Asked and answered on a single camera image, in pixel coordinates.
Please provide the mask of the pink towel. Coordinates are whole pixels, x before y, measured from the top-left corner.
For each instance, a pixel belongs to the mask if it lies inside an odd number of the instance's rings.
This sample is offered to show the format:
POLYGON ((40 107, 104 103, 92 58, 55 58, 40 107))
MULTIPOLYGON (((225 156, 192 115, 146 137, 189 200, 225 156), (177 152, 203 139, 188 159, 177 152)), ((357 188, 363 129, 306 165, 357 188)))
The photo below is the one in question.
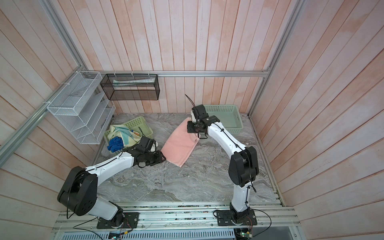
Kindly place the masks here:
POLYGON ((188 121, 191 120, 191 118, 186 118, 173 131, 161 149, 166 160, 180 168, 188 160, 200 140, 196 134, 188 133, 188 121))

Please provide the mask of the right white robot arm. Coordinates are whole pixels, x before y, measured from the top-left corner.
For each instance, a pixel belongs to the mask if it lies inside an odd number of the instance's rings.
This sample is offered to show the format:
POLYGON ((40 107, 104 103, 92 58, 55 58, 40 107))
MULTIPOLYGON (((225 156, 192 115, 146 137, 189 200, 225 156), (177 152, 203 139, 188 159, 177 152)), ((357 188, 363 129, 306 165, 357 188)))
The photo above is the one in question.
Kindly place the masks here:
POLYGON ((189 134, 204 134, 214 139, 230 158, 228 174, 234 184, 230 208, 239 214, 249 209, 250 191, 253 181, 259 174, 257 151, 239 142, 224 125, 211 119, 192 120, 187 123, 189 134))

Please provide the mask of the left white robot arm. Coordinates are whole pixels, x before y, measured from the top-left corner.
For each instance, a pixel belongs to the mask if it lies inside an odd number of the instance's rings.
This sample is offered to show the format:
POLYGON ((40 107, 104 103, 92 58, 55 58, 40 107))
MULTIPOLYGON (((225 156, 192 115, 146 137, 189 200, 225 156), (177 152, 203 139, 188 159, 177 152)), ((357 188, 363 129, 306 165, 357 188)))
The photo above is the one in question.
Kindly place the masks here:
POLYGON ((94 166, 74 167, 59 191, 57 200, 77 216, 95 216, 111 222, 117 228, 123 224, 123 210, 110 201, 98 198, 99 185, 123 170, 134 166, 154 166, 165 160, 166 157, 159 150, 129 150, 94 166))

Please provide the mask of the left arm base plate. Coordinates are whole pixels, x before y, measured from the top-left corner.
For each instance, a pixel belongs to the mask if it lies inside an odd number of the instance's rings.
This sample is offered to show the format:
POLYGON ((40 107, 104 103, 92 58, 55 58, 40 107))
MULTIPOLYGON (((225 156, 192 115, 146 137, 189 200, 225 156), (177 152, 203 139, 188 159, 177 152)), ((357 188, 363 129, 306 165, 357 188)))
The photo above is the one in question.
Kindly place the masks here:
POLYGON ((140 213, 138 212, 117 212, 111 220, 99 219, 97 229, 135 229, 137 228, 140 213))

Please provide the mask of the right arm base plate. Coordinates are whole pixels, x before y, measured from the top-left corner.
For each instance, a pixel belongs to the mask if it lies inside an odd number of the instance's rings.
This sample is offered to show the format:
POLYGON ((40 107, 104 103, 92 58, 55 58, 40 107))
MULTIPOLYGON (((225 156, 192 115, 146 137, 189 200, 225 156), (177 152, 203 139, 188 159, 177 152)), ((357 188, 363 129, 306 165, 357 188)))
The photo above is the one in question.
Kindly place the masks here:
POLYGON ((257 219, 254 210, 247 209, 241 213, 235 210, 214 210, 214 217, 219 226, 256 226, 257 219))

